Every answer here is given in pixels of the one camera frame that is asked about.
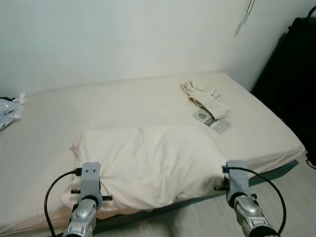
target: black furniture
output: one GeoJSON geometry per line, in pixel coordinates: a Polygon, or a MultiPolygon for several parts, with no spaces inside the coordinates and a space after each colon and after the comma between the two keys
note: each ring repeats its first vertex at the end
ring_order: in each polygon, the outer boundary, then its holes
{"type": "Polygon", "coordinates": [[[251,93],[304,144],[316,164],[316,18],[296,18],[283,35],[251,93]]]}

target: bed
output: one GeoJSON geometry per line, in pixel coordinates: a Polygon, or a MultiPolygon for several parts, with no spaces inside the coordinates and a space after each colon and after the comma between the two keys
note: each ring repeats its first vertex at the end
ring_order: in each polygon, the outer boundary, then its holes
{"type": "MultiPolygon", "coordinates": [[[[43,93],[29,98],[21,121],[0,132],[0,201],[5,203],[0,206],[5,216],[0,218],[0,236],[47,229],[45,192],[57,176],[74,168],[69,147],[83,131],[200,124],[192,116],[198,107],[179,86],[193,79],[212,83],[230,107],[227,120],[232,126],[222,135],[209,129],[227,160],[246,160],[249,168],[260,173],[280,167],[284,172],[304,154],[304,146],[293,132],[224,73],[137,79],[43,93]]],[[[67,177],[58,183],[48,201],[56,227],[66,226],[71,213],[60,200],[70,180],[67,177]]],[[[97,229],[126,223],[127,217],[116,224],[99,222],[97,229]]]]}

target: white bed sheet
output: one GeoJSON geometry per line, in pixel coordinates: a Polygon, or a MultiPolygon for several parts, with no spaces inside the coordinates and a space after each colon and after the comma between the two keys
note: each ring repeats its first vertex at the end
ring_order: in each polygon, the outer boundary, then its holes
{"type": "MultiPolygon", "coordinates": [[[[43,199],[50,183],[74,167],[73,138],[83,131],[144,125],[195,125],[198,110],[180,88],[206,80],[224,97],[232,126],[210,136],[226,159],[244,159],[265,172],[283,166],[304,146],[260,101],[222,73],[121,81],[30,97],[22,120],[0,132],[0,236],[46,228],[43,199]]],[[[52,190],[48,209],[55,226],[68,222],[70,210],[60,194],[70,181],[52,190]]]]}

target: white wall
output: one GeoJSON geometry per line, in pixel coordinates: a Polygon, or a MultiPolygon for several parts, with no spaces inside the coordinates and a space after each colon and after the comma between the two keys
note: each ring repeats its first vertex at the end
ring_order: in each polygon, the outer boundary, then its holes
{"type": "Polygon", "coordinates": [[[0,94],[224,71],[250,89],[315,0],[0,0],[0,94]]]}

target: floor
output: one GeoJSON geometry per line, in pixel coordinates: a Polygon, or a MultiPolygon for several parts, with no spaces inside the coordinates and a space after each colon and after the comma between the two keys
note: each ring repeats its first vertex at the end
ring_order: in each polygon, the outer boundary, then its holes
{"type": "MultiPolygon", "coordinates": [[[[316,171],[306,165],[305,156],[284,177],[274,180],[287,207],[283,237],[316,237],[316,171]]],[[[282,220],[276,192],[267,183],[254,186],[254,193],[265,216],[275,229],[282,220]]],[[[215,197],[188,207],[156,216],[96,237],[243,237],[235,212],[225,196],[215,197]]]]}

